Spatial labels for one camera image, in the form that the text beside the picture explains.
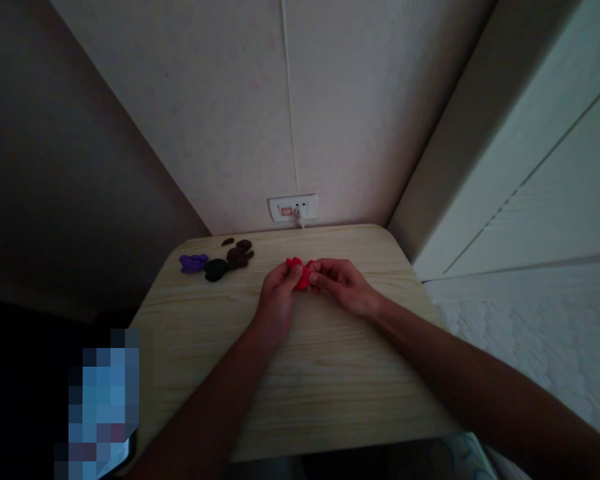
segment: person's right hand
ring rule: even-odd
[[[384,297],[367,283],[349,260],[320,259],[308,268],[313,291],[317,292],[317,288],[326,290],[347,312],[373,317],[380,308]]]

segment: forearm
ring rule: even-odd
[[[600,463],[600,435],[500,360],[386,299],[371,321],[464,426],[530,473]]]
[[[252,323],[127,478],[220,478],[274,347],[266,332]]]

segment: modeling clay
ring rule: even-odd
[[[205,265],[205,278],[210,282],[218,281],[228,269],[227,262],[222,259],[213,259]]]
[[[182,273],[196,273],[204,270],[205,264],[209,257],[206,255],[182,255],[180,256],[180,264]]]
[[[238,243],[235,244],[235,246],[240,247],[245,251],[249,251],[249,249],[251,248],[251,242],[249,240],[240,240]]]
[[[304,290],[309,286],[310,271],[307,267],[312,263],[313,260],[309,260],[306,265],[302,266],[302,276],[300,277],[298,284],[294,287],[294,290]],[[293,268],[294,265],[302,265],[302,260],[300,260],[298,257],[294,257],[293,260],[287,259],[287,266],[289,268]]]
[[[244,242],[249,244],[249,248],[251,248],[251,242],[249,240],[240,240],[237,245],[245,245]],[[247,252],[247,249],[244,246],[234,247],[227,252],[227,264],[229,266],[229,270],[236,270],[236,268],[244,268],[249,263],[249,259],[253,256],[253,250]]]

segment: hand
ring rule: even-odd
[[[367,283],[362,273],[349,260],[320,259],[309,266],[309,282],[317,289],[328,291],[349,313],[373,317],[384,297]]]
[[[251,324],[260,328],[261,333],[273,346],[284,340],[291,326],[293,288],[300,281],[302,266],[295,265],[291,270],[286,263],[270,271],[262,284],[260,302]]]

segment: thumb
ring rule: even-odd
[[[282,282],[282,285],[280,286],[288,291],[291,291],[298,284],[301,277],[302,265],[294,265],[287,275],[287,278],[285,278],[284,282]]]
[[[336,294],[340,291],[340,288],[342,288],[342,285],[340,285],[338,282],[334,282],[321,273],[316,272],[310,274],[309,282],[316,287],[320,287],[328,291],[330,294],[332,294],[332,296],[336,296]]]

